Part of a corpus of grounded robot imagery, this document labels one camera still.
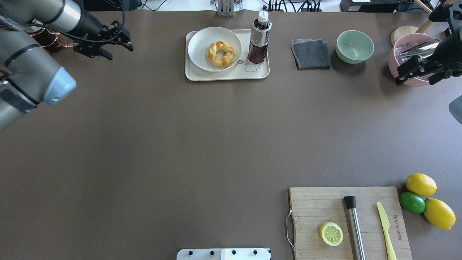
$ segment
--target plastic bottle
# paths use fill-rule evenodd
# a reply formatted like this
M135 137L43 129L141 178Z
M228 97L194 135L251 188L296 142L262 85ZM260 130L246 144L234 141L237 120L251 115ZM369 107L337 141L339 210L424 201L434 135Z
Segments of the plastic bottle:
M268 12L260 11L250 32L249 60L252 63L259 64L265 61L270 30L271 21L268 19Z

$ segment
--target bread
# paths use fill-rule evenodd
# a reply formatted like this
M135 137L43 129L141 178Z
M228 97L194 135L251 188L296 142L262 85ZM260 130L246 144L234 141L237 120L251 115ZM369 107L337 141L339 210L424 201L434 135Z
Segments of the bread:
M223 56L218 56L218 51L223 51L225 54ZM212 43L207 49L207 59L216 67L228 66L234 61L234 55L233 46L224 41Z

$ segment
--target white plate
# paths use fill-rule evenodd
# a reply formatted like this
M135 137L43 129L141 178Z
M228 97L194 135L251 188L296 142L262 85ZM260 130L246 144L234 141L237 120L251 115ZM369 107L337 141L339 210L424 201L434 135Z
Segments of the white plate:
M234 48L234 61L225 67L216 67L207 59L207 49L215 42L225 41ZM209 72L218 72L231 68L239 59L242 52L241 40L237 35L222 27L208 27L198 31L188 44L188 55L191 61L201 69Z

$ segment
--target cable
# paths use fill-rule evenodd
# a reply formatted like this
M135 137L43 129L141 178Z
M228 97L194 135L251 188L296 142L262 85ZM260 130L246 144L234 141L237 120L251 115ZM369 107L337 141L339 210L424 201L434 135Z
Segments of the cable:
M286 6L286 1L285 1L285 0L279 1L278 11L281 10L281 3L282 3L282 1L284 1L284 8L286 9L286 12L287 12L287 6Z
M308 6L311 6L311 3L309 2L309 0L305 0L303 1L303 4L300 6L300 8L298 9L297 12L301 12L303 7L305 6L305 4L308 4Z
M289 0L289 2L290 2L290 4L291 4L292 7L293 7L293 11L296 12L296 10L295 10L295 5L293 4L292 0Z
M319 8L320 8L320 7L321 7L321 0L318 1L318 7L317 7L317 9L316 9L316 12L319 12Z
M57 31L59 33L61 33L62 35L65 35L71 39L75 39L75 40L80 40L80 41L86 41L86 42L90 42L90 43L107 43L107 42L110 42L110 41L113 41L114 39L116 39L117 37L119 37L119 35L122 33L122 29L125 25L125 11L123 10L123 4L122 4L122 0L119 0L119 3L120 3L120 6L122 7L122 25L120 26L120 29L119 31L110 39L108 40L98 40L98 41L95 41L95 40L89 40L89 39L85 39L85 38L81 38L81 37L77 37L77 36L74 36L74 35L71 35L69 33L66 33L66 32L63 32L63 31L60 31L60 30L57 30L53 27L50 27L48 25L40 25L40 24L27 24L29 26L37 26L37 27L42 27L42 28L46 28L46 29L50 29L50 30L54 30L54 31Z
M166 1L167 1L167 0L164 0L164 1L162 2L162 4L159 5L159 7L157 7L156 9L153 10L153 9L150 9L149 6L146 5L146 3L147 3L147 0L146 0L145 3L142 4L143 6L142 6L141 8L143 9L143 8L146 7L147 9L149 9L149 10L151 10L151 11L157 11L157 10L159 10L159 8L160 8Z
M310 7L310 12L316 12L316 6L317 6L317 3L315 0L312 0L313 1L313 5Z
M405 11L403 11L403 12L407 12L407 11L411 11L411 10L423 10L423 8L422 7L409 8L409 9L406 9Z
M414 0L411 0L411 1L398 0L398 1L401 2L401 3L410 4L410 5L414 3Z

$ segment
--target metal bracket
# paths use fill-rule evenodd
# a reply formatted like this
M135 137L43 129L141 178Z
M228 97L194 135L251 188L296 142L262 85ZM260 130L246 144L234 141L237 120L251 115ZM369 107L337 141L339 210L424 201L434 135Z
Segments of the metal bracket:
M234 5L242 4L242 0L215 0L218 2L217 14L221 17L234 16Z
M271 260L269 248L181 249L176 260Z

